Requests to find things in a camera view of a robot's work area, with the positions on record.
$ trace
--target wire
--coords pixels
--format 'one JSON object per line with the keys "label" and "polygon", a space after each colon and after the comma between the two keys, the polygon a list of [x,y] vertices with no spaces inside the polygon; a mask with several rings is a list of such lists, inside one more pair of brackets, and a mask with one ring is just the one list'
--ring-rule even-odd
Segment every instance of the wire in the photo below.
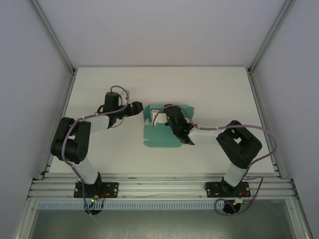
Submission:
{"label": "wire", "polygon": [[156,122],[155,119],[158,117],[158,115],[159,115],[163,110],[165,110],[165,109],[167,109],[167,108],[170,108],[170,107],[178,107],[178,108],[180,108],[181,110],[183,110],[184,113],[187,115],[187,117],[188,117],[188,119],[189,119],[189,122],[190,122],[195,128],[197,128],[197,129],[209,130],[209,131],[216,131],[216,130],[227,129],[227,128],[256,128],[256,129],[262,130],[263,132],[267,133],[267,134],[272,138],[272,140],[274,141],[274,148],[273,148],[273,150],[272,150],[270,153],[267,153],[267,154],[265,154],[264,156],[261,156],[261,157],[257,158],[256,160],[252,161],[252,162],[248,165],[248,167],[247,167],[247,169],[246,169],[246,172],[245,172],[244,175],[243,175],[243,179],[244,179],[244,180],[247,180],[247,181],[253,180],[253,179],[257,179],[257,178],[260,178],[260,179],[261,179],[261,180],[260,180],[260,184],[259,184],[259,186],[258,186],[258,188],[257,188],[256,193],[255,193],[255,196],[254,196],[253,199],[250,201],[249,205],[248,205],[243,211],[241,211],[241,212],[239,212],[239,213],[235,213],[235,214],[223,214],[223,213],[220,213],[219,211],[217,211],[217,209],[216,209],[216,208],[217,208],[217,207],[216,207],[216,206],[217,206],[217,203],[218,203],[219,201],[224,201],[224,202],[226,202],[227,204],[229,204],[229,205],[232,207],[232,209],[234,210],[234,212],[236,212],[236,210],[235,210],[235,208],[233,207],[233,205],[232,205],[228,200],[225,200],[225,199],[221,199],[221,198],[220,198],[220,199],[217,199],[217,200],[215,201],[215,203],[214,203],[214,208],[215,208],[216,212],[217,212],[218,214],[220,214],[220,215],[224,215],[224,216],[226,216],[226,215],[233,215],[233,216],[235,216],[235,215],[239,215],[239,214],[242,214],[242,213],[246,212],[246,211],[251,207],[251,205],[253,205],[253,203],[254,203],[254,201],[255,201],[257,195],[258,195],[258,192],[259,192],[259,189],[260,189],[260,187],[261,187],[261,184],[263,183],[264,178],[261,177],[261,176],[249,177],[249,178],[245,178],[245,177],[246,177],[246,175],[247,175],[249,169],[251,168],[251,166],[252,166],[253,164],[259,162],[260,160],[262,160],[262,159],[264,159],[264,158],[267,158],[268,156],[273,155],[273,154],[276,152],[276,150],[277,150],[277,148],[278,148],[278,143],[277,143],[277,140],[276,140],[275,136],[274,136],[269,130],[267,130],[267,129],[265,129],[265,128],[262,128],[262,127],[256,126],[256,125],[250,125],[250,124],[226,125],[226,126],[222,126],[222,127],[199,127],[198,125],[196,125],[196,124],[193,122],[193,120],[191,119],[191,117],[190,117],[190,115],[188,114],[188,112],[187,112],[183,107],[178,106],[178,105],[168,105],[168,106],[164,106],[162,109],[160,109],[160,110],[157,112],[157,114],[155,115],[155,117],[154,117],[152,126],[155,126],[155,125],[154,125],[154,122]]}
{"label": "wire", "polygon": [[123,123],[123,121],[124,121],[124,119],[122,119],[122,121],[121,121],[118,125],[116,125],[116,126],[112,126],[111,128],[119,127],[119,126]]}
{"label": "wire", "polygon": [[[122,96],[120,96],[120,98],[121,98],[121,103],[120,103],[120,105],[122,105],[122,103],[123,103]],[[96,113],[101,113],[101,109],[103,108],[103,106],[104,106],[104,105],[99,106],[98,109],[97,109],[97,111],[96,111]]]}
{"label": "wire", "polygon": [[248,201],[249,201],[249,195],[248,195],[248,193],[243,192],[243,191],[241,191],[241,189],[239,189],[239,194],[240,194],[240,199],[242,199],[242,198],[243,198],[243,194],[245,194],[245,195],[247,196],[247,198],[248,198]]}
{"label": "wire", "polygon": [[101,205],[102,209],[104,208],[104,201],[105,201],[106,195],[107,195],[107,192],[106,192],[106,189],[104,189],[104,195],[100,195],[100,197],[104,197],[102,201],[102,205]]}
{"label": "wire", "polygon": [[134,195],[127,195],[127,194],[121,194],[122,196],[127,197],[134,197],[134,198],[148,198],[148,197],[156,197],[156,196],[192,196],[192,194],[168,194],[168,193],[161,193],[161,194],[154,194],[154,195],[146,195],[146,196],[134,196]]}
{"label": "wire", "polygon": [[101,112],[100,110],[103,108],[103,106],[104,106],[104,105],[99,106],[98,109],[97,109],[97,111],[96,111],[96,113],[100,113],[100,112]]}
{"label": "wire", "polygon": [[123,110],[129,105],[130,95],[129,95],[128,91],[125,90],[122,86],[112,86],[112,87],[111,87],[111,92],[113,91],[114,88],[120,88],[120,89],[122,89],[122,90],[125,92],[126,97],[127,97],[126,104],[125,104],[122,108],[120,108],[120,109],[118,109],[118,110],[115,110],[115,111],[105,112],[105,113],[100,113],[100,114],[99,114],[99,113],[95,113],[95,114],[93,114],[93,115],[83,116],[83,117],[81,117],[81,118],[78,118],[78,119],[71,125],[69,131],[67,132],[67,134],[66,134],[66,136],[65,136],[65,138],[64,138],[63,144],[62,144],[62,150],[61,150],[62,159],[63,159],[63,161],[64,161],[67,165],[69,165],[69,166],[72,168],[73,172],[76,174],[76,176],[78,176],[78,178],[80,179],[80,181],[81,181],[81,183],[82,183],[82,196],[83,196],[84,206],[85,206],[85,209],[87,210],[87,212],[88,212],[89,215],[92,215],[92,213],[91,213],[91,211],[90,211],[90,209],[89,209],[89,207],[88,207],[88,204],[87,204],[87,202],[86,202],[86,200],[85,200],[85,182],[84,182],[84,180],[83,180],[81,174],[80,174],[80,173],[78,172],[78,170],[74,167],[74,165],[73,165],[72,163],[70,163],[70,162],[65,158],[65,146],[66,146],[66,142],[67,142],[67,140],[68,140],[68,138],[69,138],[69,136],[70,136],[72,130],[74,129],[74,127],[76,126],[76,124],[77,124],[78,122],[83,121],[83,120],[87,120],[87,119],[91,119],[91,118],[94,118],[94,117],[96,117],[96,116],[107,116],[107,115],[109,115],[109,114],[118,113],[118,112],[123,111]]}

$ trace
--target white table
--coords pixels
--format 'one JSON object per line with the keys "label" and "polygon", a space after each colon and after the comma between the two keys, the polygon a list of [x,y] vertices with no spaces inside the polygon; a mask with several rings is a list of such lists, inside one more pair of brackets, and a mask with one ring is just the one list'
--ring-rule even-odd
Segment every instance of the white table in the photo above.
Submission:
{"label": "white table", "polygon": [[[232,120],[261,125],[244,67],[101,67],[79,68],[66,116],[90,115],[104,103],[112,85],[130,91],[131,102],[187,104],[199,125],[223,126]],[[230,163],[216,145],[150,148],[143,141],[143,114],[125,118],[120,127],[91,135],[88,157],[100,173],[134,175],[205,175],[225,173]],[[261,141],[258,156],[268,153],[262,131],[250,129]],[[71,173],[54,158],[50,173]],[[273,173],[270,158],[256,163],[252,173]]]}

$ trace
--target black bracket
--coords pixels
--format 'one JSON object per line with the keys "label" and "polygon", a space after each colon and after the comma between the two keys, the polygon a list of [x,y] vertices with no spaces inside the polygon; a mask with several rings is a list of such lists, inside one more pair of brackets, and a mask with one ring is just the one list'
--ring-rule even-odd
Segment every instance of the black bracket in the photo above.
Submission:
{"label": "black bracket", "polygon": [[222,189],[222,182],[207,182],[204,188],[208,198],[247,198],[251,196],[248,182],[240,182],[229,193]]}
{"label": "black bracket", "polygon": [[[99,198],[117,198],[118,191],[119,191],[119,183],[109,183],[109,182],[102,182],[101,189],[99,192]],[[89,190],[90,185],[85,185],[85,197],[86,198],[94,198],[96,196],[95,190]],[[75,183],[75,190],[74,190],[74,198],[82,198],[82,183],[77,181]]]}
{"label": "black bracket", "polygon": [[[233,120],[228,126],[241,125]],[[261,142],[246,128],[228,128],[216,138],[227,157],[237,167],[247,169],[262,148]]]}

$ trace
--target gray wall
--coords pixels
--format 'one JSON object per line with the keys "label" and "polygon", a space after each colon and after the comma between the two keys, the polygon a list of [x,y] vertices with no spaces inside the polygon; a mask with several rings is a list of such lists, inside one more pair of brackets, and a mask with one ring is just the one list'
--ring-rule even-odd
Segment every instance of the gray wall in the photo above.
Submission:
{"label": "gray wall", "polygon": [[248,67],[285,0],[39,2],[75,67]]}
{"label": "gray wall", "polygon": [[319,1],[299,0],[256,76],[315,238],[319,238]]}
{"label": "gray wall", "polygon": [[13,236],[69,72],[27,0],[0,1],[0,232]]}

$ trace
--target purple cable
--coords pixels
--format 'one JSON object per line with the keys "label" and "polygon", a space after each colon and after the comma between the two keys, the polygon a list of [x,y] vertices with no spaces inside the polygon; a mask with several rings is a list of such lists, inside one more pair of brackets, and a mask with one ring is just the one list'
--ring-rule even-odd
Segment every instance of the purple cable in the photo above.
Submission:
{"label": "purple cable", "polygon": [[118,113],[118,112],[121,112],[122,110],[124,110],[124,109],[129,105],[130,95],[129,95],[128,91],[125,90],[122,86],[112,86],[112,87],[111,87],[111,91],[113,90],[113,88],[120,88],[120,89],[122,89],[122,90],[125,92],[125,94],[126,94],[126,96],[127,96],[127,101],[126,101],[125,106],[123,106],[122,108],[120,108],[119,110],[116,110],[116,111],[111,111],[111,112],[106,112],[106,113],[100,113],[100,114],[96,113],[96,114],[93,114],[93,115],[89,115],[89,116],[84,116],[84,117],[78,118],[78,119],[73,123],[73,125],[71,125],[69,131],[67,132],[67,134],[66,134],[66,136],[65,136],[65,138],[64,138],[63,144],[62,144],[62,152],[61,152],[61,154],[62,154],[62,159],[63,159],[63,161],[64,161],[67,165],[69,165],[69,166],[72,168],[72,170],[74,171],[74,173],[76,174],[76,176],[78,176],[78,178],[80,179],[80,181],[81,181],[81,183],[82,183],[83,201],[84,201],[85,208],[86,208],[86,210],[87,210],[87,212],[88,212],[89,214],[91,214],[91,211],[89,210],[88,204],[86,203],[86,200],[85,200],[85,193],[84,193],[84,192],[85,192],[85,186],[84,186],[85,182],[84,182],[84,180],[83,180],[81,174],[80,174],[80,173],[76,170],[76,168],[65,158],[65,146],[66,146],[66,142],[67,142],[67,140],[68,140],[68,137],[70,136],[72,130],[74,129],[74,127],[76,126],[76,124],[77,124],[78,122],[80,122],[80,121],[82,121],[82,120],[91,119],[91,118],[94,118],[94,117],[96,117],[96,116],[107,116],[107,115],[109,115],[109,114]]}
{"label": "purple cable", "polygon": [[[178,106],[178,105],[168,105],[168,106],[165,106],[165,107],[163,107],[162,109],[160,109],[160,110],[157,112],[157,114],[154,116],[152,126],[155,126],[155,125],[154,125],[155,119],[158,117],[158,115],[159,115],[163,110],[165,110],[165,109],[167,109],[167,108],[170,108],[170,107],[178,107],[178,108],[180,108],[181,110],[183,110],[184,113],[187,115],[187,117],[188,117],[188,119],[189,119],[189,122],[190,122],[195,128],[197,128],[197,129],[216,131],[216,130],[227,129],[227,128],[256,128],[256,129],[260,129],[260,130],[262,130],[263,132],[267,133],[267,134],[272,138],[272,140],[274,141],[274,145],[275,145],[275,146],[274,146],[274,149],[273,149],[270,153],[267,153],[267,154],[265,154],[264,156],[261,156],[261,157],[255,159],[254,161],[252,161],[252,162],[248,165],[247,170],[246,170],[245,174],[243,175],[243,179],[244,179],[244,177],[246,177],[246,175],[247,175],[249,169],[251,168],[251,166],[252,166],[253,164],[259,162],[260,160],[262,160],[262,159],[264,159],[264,158],[267,158],[268,156],[273,155],[273,154],[276,152],[277,148],[278,148],[278,143],[277,143],[277,140],[276,140],[275,136],[274,136],[269,130],[267,130],[267,129],[265,129],[265,128],[262,128],[262,127],[256,126],[256,125],[249,125],[249,124],[226,125],[226,126],[222,126],[222,127],[199,127],[199,126],[197,126],[197,125],[193,122],[193,120],[191,119],[191,117],[190,117],[190,115],[188,114],[188,112],[187,112],[184,108],[182,108],[181,106]],[[240,213],[229,214],[229,215],[234,215],[234,216],[235,216],[235,215],[242,214],[242,213],[246,212],[246,211],[251,207],[251,205],[254,203],[254,201],[255,201],[255,199],[256,199],[256,197],[257,197],[257,194],[258,194],[258,192],[259,192],[259,189],[260,189],[260,187],[261,187],[261,184],[263,183],[264,178],[261,177],[261,176],[245,178],[245,180],[253,180],[253,179],[257,179],[257,178],[260,178],[260,179],[261,179],[261,180],[260,180],[260,184],[259,184],[259,186],[258,186],[258,188],[257,188],[257,191],[256,191],[256,193],[255,193],[255,196],[253,197],[253,199],[252,199],[251,202],[249,203],[248,207],[246,207],[246,208],[245,208],[242,212],[240,212]],[[217,206],[217,203],[218,203],[219,201],[224,201],[224,202],[226,202],[227,204],[229,204],[229,205],[231,206],[231,208],[232,208],[234,211],[236,211],[235,208],[233,207],[233,205],[231,204],[231,202],[229,202],[228,200],[219,198],[219,199],[217,199],[217,200],[215,201],[215,203],[214,203],[214,208],[215,208],[215,210],[216,210],[216,212],[217,212],[218,214],[220,214],[220,215],[225,215],[225,216],[228,215],[228,214],[223,214],[223,213],[220,213],[220,212],[217,211],[217,207],[216,207],[216,206]]]}

